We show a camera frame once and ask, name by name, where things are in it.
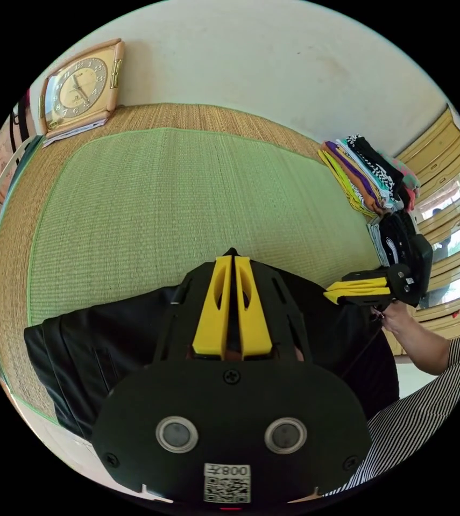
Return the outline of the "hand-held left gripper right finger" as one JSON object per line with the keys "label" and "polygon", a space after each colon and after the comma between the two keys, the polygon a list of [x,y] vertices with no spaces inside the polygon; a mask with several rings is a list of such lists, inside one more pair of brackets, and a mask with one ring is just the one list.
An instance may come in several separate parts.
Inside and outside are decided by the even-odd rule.
{"label": "hand-held left gripper right finger", "polygon": [[234,257],[240,347],[271,350],[272,341],[249,257]]}

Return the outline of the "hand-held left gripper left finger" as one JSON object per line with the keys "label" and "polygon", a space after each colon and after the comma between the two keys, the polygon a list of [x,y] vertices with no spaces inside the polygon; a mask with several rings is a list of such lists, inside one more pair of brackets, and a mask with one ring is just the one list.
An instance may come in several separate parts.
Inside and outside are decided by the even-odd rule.
{"label": "hand-held left gripper left finger", "polygon": [[232,256],[217,257],[204,298],[192,347],[194,350],[226,350]]}

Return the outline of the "person's right hand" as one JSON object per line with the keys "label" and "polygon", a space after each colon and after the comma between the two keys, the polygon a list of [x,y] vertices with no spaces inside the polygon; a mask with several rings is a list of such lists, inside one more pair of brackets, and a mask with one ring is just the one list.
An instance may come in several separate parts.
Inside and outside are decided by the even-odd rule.
{"label": "person's right hand", "polygon": [[386,330],[399,334],[411,323],[412,317],[405,303],[394,301],[382,311],[382,321]]}

